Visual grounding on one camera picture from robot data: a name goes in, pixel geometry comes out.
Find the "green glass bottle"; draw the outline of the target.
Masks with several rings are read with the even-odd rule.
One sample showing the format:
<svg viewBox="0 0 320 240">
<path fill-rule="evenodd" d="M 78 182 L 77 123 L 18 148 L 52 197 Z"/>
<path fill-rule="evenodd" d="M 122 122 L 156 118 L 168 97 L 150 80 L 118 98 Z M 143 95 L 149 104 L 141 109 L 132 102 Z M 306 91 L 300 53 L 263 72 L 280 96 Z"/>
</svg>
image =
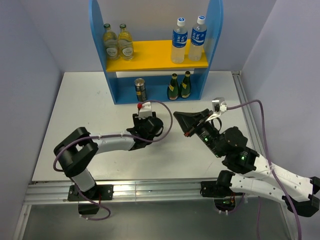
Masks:
<svg viewBox="0 0 320 240">
<path fill-rule="evenodd" d="M 179 93 L 180 97 L 183 99 L 186 99 L 190 96 L 191 93 L 191 79 L 190 79 L 191 73 L 189 71 L 186 71 L 184 74 L 184 78 L 180 83 L 179 86 Z"/>
<path fill-rule="evenodd" d="M 171 101 L 174 101 L 178 97 L 179 97 L 178 75 L 176 73 L 173 73 L 171 75 L 170 83 L 167 87 L 167 98 Z"/>
</svg>

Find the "black gold can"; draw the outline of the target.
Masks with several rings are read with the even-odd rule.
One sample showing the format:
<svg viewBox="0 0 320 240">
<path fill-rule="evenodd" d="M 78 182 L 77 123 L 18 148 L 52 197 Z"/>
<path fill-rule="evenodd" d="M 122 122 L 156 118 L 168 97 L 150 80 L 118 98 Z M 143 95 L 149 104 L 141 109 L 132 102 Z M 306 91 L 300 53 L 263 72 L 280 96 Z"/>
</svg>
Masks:
<svg viewBox="0 0 320 240">
<path fill-rule="evenodd" d="M 139 102 L 147 100 L 146 83 L 143 78 L 137 78 L 134 80 L 136 97 Z"/>
</svg>

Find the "Pocari water bottle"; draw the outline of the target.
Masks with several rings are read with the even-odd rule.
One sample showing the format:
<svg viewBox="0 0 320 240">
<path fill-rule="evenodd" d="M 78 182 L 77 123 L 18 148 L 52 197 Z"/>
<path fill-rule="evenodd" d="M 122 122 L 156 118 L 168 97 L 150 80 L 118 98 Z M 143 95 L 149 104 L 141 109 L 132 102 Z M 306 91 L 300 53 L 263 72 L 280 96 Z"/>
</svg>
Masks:
<svg viewBox="0 0 320 240">
<path fill-rule="evenodd" d="M 202 57 L 203 45 L 207 34 L 205 22 L 206 17 L 200 15 L 197 18 L 196 24 L 192 27 L 188 58 L 194 62 L 199 61 Z"/>
<path fill-rule="evenodd" d="M 185 58 L 186 44 L 188 39 L 188 30 L 185 27 L 185 24 L 185 18 L 179 17 L 177 19 L 177 24 L 172 31 L 170 59 L 174 64 L 181 64 Z"/>
</svg>

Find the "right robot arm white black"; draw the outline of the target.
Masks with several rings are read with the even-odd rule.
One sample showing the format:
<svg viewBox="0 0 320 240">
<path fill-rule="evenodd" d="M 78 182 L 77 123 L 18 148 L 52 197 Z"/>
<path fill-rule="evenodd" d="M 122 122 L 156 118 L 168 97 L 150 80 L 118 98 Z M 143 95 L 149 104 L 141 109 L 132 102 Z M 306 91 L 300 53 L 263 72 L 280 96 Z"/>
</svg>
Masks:
<svg viewBox="0 0 320 240">
<path fill-rule="evenodd" d="M 311 217 L 320 209 L 315 195 L 320 190 L 318 177 L 302 177 L 268 160 L 257 151 L 247 147 L 248 139 L 238 127 L 220 132 L 205 109 L 201 112 L 174 112 L 174 117 L 185 137 L 197 135 L 217 158 L 224 158 L 217 180 L 201 183 L 203 197 L 223 198 L 232 193 L 245 193 L 273 200 L 292 213 Z"/>
</svg>

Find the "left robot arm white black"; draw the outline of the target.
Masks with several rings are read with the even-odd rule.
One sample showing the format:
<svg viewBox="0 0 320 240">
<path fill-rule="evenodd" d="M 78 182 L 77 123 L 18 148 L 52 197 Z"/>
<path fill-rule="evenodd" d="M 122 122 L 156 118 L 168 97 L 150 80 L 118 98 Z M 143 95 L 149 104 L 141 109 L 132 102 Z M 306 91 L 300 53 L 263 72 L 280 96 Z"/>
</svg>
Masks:
<svg viewBox="0 0 320 240">
<path fill-rule="evenodd" d="M 132 128 L 123 134 L 113 133 L 106 138 L 92 138 L 85 127 L 78 127 L 53 150 L 64 174 L 73 180 L 79 188 L 79 194 L 86 200 L 98 196 L 96 181 L 87 169 L 95 155 L 112 151 L 134 151 L 150 145 L 164 129 L 163 121 L 153 111 L 147 118 L 132 115 Z"/>
</svg>

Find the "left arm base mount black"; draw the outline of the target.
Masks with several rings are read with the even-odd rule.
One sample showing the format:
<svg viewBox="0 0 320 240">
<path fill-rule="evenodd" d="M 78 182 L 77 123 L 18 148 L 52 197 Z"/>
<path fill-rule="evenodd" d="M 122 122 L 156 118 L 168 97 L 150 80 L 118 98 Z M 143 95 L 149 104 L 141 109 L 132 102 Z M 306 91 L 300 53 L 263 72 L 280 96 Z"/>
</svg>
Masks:
<svg viewBox="0 0 320 240">
<path fill-rule="evenodd" d="M 100 204 L 101 201 L 111 201 L 113 198 L 113 193 L 114 193 L 114 186 L 112 184 L 98 184 L 98 185 L 96 184 L 93 188 L 85 192 L 80 191 L 80 189 L 77 186 L 71 185 L 69 187 L 67 201 L 68 202 L 84 202 L 84 201 L 88 201 L 87 199 L 89 199 L 93 202 L 96 201 L 98 204 Z M 88 217 L 96 215 L 99 209 L 100 209 L 99 206 L 91 202 L 90 204 L 89 203 L 78 204 L 78 213 Z"/>
</svg>

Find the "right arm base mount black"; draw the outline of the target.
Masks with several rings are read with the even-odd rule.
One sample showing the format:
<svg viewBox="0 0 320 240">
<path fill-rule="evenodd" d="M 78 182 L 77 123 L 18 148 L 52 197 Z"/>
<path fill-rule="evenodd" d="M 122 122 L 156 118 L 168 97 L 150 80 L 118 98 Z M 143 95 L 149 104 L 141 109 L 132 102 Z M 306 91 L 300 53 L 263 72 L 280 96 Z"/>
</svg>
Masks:
<svg viewBox="0 0 320 240">
<path fill-rule="evenodd" d="M 244 193 L 233 192 L 229 187 L 217 184 L 216 180 L 200 182 L 200 195 L 204 198 L 213 198 L 214 206 L 219 214 L 235 212 L 245 201 Z"/>
</svg>

